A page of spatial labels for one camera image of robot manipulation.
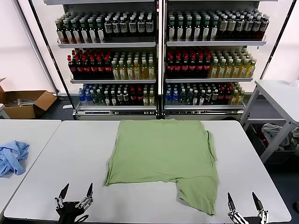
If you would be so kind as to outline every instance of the bottle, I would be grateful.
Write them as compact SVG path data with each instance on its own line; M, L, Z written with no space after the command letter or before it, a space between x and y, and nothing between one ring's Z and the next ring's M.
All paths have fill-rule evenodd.
M148 16L145 25L146 25L146 35L153 36L154 35L154 21L152 20L151 16Z
M113 72L114 79L115 80L121 79L121 75L120 75L120 72L119 72L119 70L116 66L116 62L112 61L111 64L112 64L112 72Z
M56 24L56 27L57 27L56 32L57 32L57 35L58 35L58 38L59 38L60 42L62 44L68 43L68 38L67 38L67 36L64 32L64 29L62 27L61 20L55 20L55 24Z
M233 66L232 72L230 73L230 75L231 75L230 78L237 78L240 68L241 68L241 59L238 58L238 59L236 59L235 65Z
M218 89L215 89L212 93L212 96L211 96L211 104L215 105L217 104L217 99L218 99Z
M177 41L182 41L183 38L183 16L178 17Z
M207 41L208 40L208 34L209 34L209 29L210 29L210 16L205 17L205 23L202 26L202 41Z
M209 71L208 78L215 78L216 72L217 72L217 65L218 65L218 59L215 58L214 62L213 62L213 66L211 67L211 69Z
M210 41L214 41L216 39L217 35L217 29L218 29L218 16L214 16L213 25L211 27L211 34L210 34Z
M86 28L86 24L85 24L85 19L80 19L80 26L81 28L79 29L81 34L82 34L82 37L83 37L83 42L84 43L89 43L89 39L90 39L90 35L89 35L89 32Z
M256 69L256 59L252 59L251 65L245 75L245 78L251 78L253 76L253 72Z
M200 20L201 17L199 15L196 16L196 22L194 27L194 39L193 41L198 41L200 38Z
M232 15L231 19L228 21L228 26L227 26L227 31L226 31L227 39L234 38L235 25L236 25L235 15Z
M102 25L102 19L101 18L97 18L96 22L97 22L96 33L98 33L98 37L99 37L100 43L105 43L104 30L103 30L103 25Z
M225 70L224 70L224 78L229 78L231 73L232 73L232 66L233 66L234 60L230 58L228 60L228 63L225 65Z
M139 16L139 21L137 23L139 36L145 36L145 21L142 16Z
M146 67L146 60L142 60L141 79L149 79L149 70Z
M228 105L235 105L238 96L238 90L234 90L232 97L228 101Z
M224 15L223 18L219 21L219 29L217 32L217 39L224 40L226 39L225 33L228 26L228 16Z
M245 90L241 90L241 93L238 95L237 100L235 102L236 105L241 105L244 99Z
M185 41L191 41L191 33L192 33L192 26L191 26L191 23L192 23L192 16L188 16L187 17L187 23L186 23L186 26L185 26Z
M237 75L237 78L245 78L246 72L247 72L247 65L248 65L248 61L249 59L246 58L243 61L243 64L241 65L240 69L239 69L239 73Z

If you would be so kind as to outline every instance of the yellow bottle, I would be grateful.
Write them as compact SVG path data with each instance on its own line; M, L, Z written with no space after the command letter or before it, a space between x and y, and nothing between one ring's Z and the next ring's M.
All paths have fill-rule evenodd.
M142 60L141 79L149 79L149 70L146 67L146 60Z
M232 73L233 62L234 60L232 58L228 60L228 64L225 66L225 70L224 70L224 78L230 77L230 74Z
M218 59L215 58L212 67L209 70L208 78L215 78L217 72Z
M121 75L121 79L122 80L127 79L126 78L125 67L123 65L123 61L122 60L120 60L120 75Z
M238 96L238 90L234 90L232 97L228 101L228 105L235 105L237 96Z
M223 74L224 74L224 70L225 70L225 62L226 62L226 59L223 58L221 60L220 66L217 68L215 78L223 78Z
M134 60L134 75L135 75L135 79L140 79L141 70L140 70L138 59Z
M250 65L249 69L247 70L245 77L251 78L255 69L256 69L256 59L254 58L254 59L252 59L251 65Z
M149 59L149 79L155 79L155 69L153 59Z
M120 71L116 66L116 61L112 61L111 63L112 63L112 71L113 71L114 79L115 80L121 79Z
M237 100L235 102L236 105L241 105L244 99L245 90L241 90L241 93L238 95Z
M130 60L127 60L127 65L128 65L128 67L127 67L128 78L135 79L135 75L134 75Z

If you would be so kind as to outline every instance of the cloth on shelf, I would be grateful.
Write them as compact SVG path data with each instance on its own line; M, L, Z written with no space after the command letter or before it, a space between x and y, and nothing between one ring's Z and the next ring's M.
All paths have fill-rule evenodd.
M179 198L214 215L218 175L212 138L200 121L123 120L105 185L175 182Z
M4 176L9 171L16 175L25 172L19 161L27 158L29 144L21 141L11 141L0 146L0 176Z

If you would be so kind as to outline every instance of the bottle label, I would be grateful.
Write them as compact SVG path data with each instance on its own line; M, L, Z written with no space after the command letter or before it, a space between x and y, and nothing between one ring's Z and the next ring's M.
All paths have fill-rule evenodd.
M247 71L247 68L242 68L240 78L245 78L246 71Z
M111 101L112 101L112 105L116 106L116 99L111 99Z
M232 72L232 69L231 69L231 68L226 69L226 72L225 72L224 77L225 77L225 78L229 78L231 72Z
M125 70L120 70L121 79L125 79Z
M139 33L145 32L145 22L138 22L138 32Z
M87 33L85 30L81 30L82 36L83 36L83 41L84 43L88 43L88 37L87 37Z
M154 79L154 69L149 69L149 79Z
M183 28L178 29L178 41L182 41L182 36L183 36Z
M99 29L98 34L99 34L99 37L100 37L100 42L105 43L103 30Z
M186 39L185 39L185 41L190 41L191 40L191 31L192 31L191 28L186 29Z
M110 105L110 100L109 99L105 99L106 105L109 106Z
M173 41L174 39L174 28L169 29L169 41Z
M196 70L197 70L197 71L201 71L201 70L202 70L202 67L203 67L202 65L196 65Z
M81 43L81 41L80 41L80 36L79 36L79 32L76 31L76 30L74 30L74 31L73 31L73 34L74 34L76 43Z
M113 32L118 34L120 32L120 24L119 23L112 23Z
M126 22L121 22L120 23L120 27L121 27L121 32L122 33L126 33L128 31L128 27L127 27L127 23Z
M69 40L70 43L73 43L73 37L71 36L71 32L70 31L66 31L65 32L67 39Z
M255 21L252 27L252 31L258 31L260 29L261 22L260 21Z
M189 65L189 70L194 71L195 70L195 65Z
M202 41L207 41L208 33L209 33L209 28L204 28L204 32L202 34Z
M140 79L139 77L139 70L134 70L135 79Z
M130 69L128 69L128 77L129 79L133 79L133 72Z
M199 33L200 33L200 28L195 28L193 41L198 41Z
M92 43L96 43L97 40L96 40L96 37L95 37L95 32L93 30L89 30L89 34L90 34Z
M234 31L235 30L235 24L236 24L235 21L229 21L227 30L228 31Z
M117 70L113 70L114 79L118 80L118 72Z
M216 27L212 28L210 41L214 41L215 40L216 33L217 33L217 28Z
M234 73L233 73L233 78L237 78L237 75L239 73L240 68L235 68Z
M59 40L61 43L65 43L65 40L64 40L64 35L61 31L57 31L57 35L59 37Z
M188 70L188 65L182 65L182 70L187 71Z
M152 33L154 32L154 23L151 22L146 22L146 32L147 33Z
M211 72L211 78L215 78L216 72L217 72L217 68L213 68Z
M136 33L136 23L135 22L129 22L130 25L130 32L131 33Z

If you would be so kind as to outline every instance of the floor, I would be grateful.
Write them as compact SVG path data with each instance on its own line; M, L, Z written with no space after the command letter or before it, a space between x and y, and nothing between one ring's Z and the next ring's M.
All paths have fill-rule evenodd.
M70 102L66 98L58 99L49 110L40 119L60 119L60 120L73 120L73 109L62 109L64 105L69 105ZM256 101L254 108L251 112L252 117L259 118L280 118L280 115L272 108L266 100ZM256 148L257 151L261 150L261 144L256 138L255 134L247 131L247 135ZM299 213L297 213L292 204L299 201L299 157L292 156L283 164L265 165L269 172L275 186L277 187L281 197L283 198L286 206L288 207L292 220L288 224L299 224ZM37 222L20 221L20 220L4 220L5 224L31 224Z

